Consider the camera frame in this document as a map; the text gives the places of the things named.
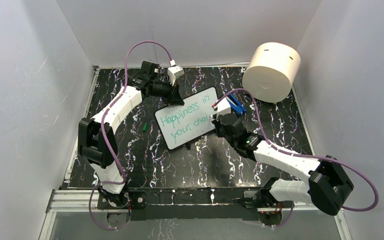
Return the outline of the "white whiteboard black frame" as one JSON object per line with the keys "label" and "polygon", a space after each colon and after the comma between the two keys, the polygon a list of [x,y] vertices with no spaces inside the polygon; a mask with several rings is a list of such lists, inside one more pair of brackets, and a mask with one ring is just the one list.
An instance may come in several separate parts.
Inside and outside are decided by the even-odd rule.
{"label": "white whiteboard black frame", "polygon": [[185,98],[184,105],[166,106],[154,113],[169,150],[173,150],[215,129],[212,105],[218,100],[214,86]]}

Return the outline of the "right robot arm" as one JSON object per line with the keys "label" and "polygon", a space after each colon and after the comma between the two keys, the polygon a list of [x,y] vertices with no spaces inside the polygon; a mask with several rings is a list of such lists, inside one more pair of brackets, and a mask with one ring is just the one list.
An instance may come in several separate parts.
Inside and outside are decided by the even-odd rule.
{"label": "right robot arm", "polygon": [[335,216],[354,190],[354,184],[340,164],[300,157],[296,152],[286,154],[284,149],[268,144],[262,135],[247,131],[233,113],[212,117],[217,136],[224,138],[241,157],[297,178],[270,178],[253,196],[242,198],[246,207],[275,207],[281,202],[294,201],[312,204],[323,213]]}

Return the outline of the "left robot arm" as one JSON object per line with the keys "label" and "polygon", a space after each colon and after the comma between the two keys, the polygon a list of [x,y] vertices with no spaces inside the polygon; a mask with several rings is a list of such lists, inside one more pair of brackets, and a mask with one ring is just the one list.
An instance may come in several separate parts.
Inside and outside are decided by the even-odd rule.
{"label": "left robot arm", "polygon": [[130,198],[126,192],[126,172],[118,159],[115,133],[128,114],[147,97],[158,97],[168,106],[182,106],[176,80],[184,75],[172,60],[167,70],[143,61],[140,69],[126,74],[120,92],[99,113],[84,117],[78,124],[77,154],[97,174],[100,196],[115,208],[124,208]]}

